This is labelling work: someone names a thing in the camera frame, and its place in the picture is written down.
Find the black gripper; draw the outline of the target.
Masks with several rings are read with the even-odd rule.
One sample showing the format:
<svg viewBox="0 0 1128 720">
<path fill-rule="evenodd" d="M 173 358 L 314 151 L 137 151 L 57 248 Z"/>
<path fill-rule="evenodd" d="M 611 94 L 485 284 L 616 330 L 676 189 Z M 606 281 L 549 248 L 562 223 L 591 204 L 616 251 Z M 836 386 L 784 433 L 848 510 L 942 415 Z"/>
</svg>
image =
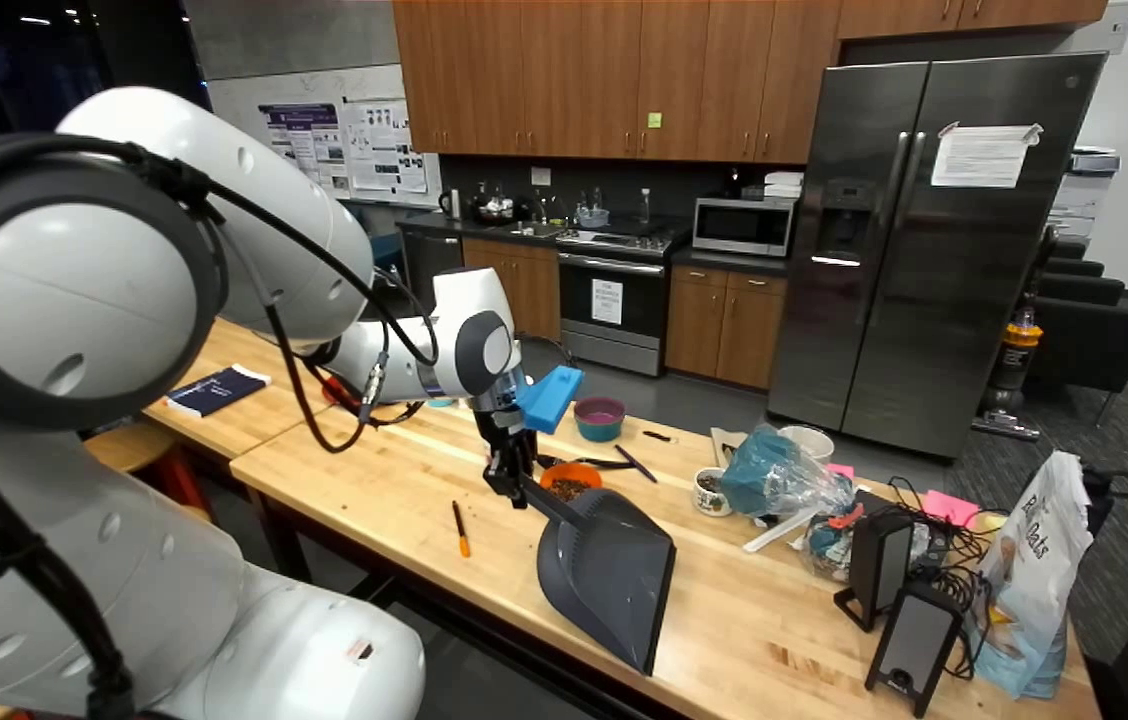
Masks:
<svg viewBox="0 0 1128 720">
<path fill-rule="evenodd" d="M 490 445 L 485 485 L 523 507 L 536 462 L 536 434 L 528 429 L 504 429 L 496 410 L 481 410 L 475 429 Z"/>
</svg>

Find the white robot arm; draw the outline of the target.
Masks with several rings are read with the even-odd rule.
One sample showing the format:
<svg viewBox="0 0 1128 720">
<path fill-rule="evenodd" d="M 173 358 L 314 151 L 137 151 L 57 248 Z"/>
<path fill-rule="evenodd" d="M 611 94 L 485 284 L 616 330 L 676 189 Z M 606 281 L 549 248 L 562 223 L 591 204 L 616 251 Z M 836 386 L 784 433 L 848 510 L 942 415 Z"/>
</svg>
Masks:
<svg viewBox="0 0 1128 720">
<path fill-rule="evenodd" d="M 103 86 L 0 135 L 0 703 L 67 720 L 417 720 L 424 641 L 254 563 L 108 469 L 233 319 L 384 398 L 481 394 L 515 367 L 496 270 L 382 314 L 374 245 L 293 159 L 162 86 Z"/>
</svg>

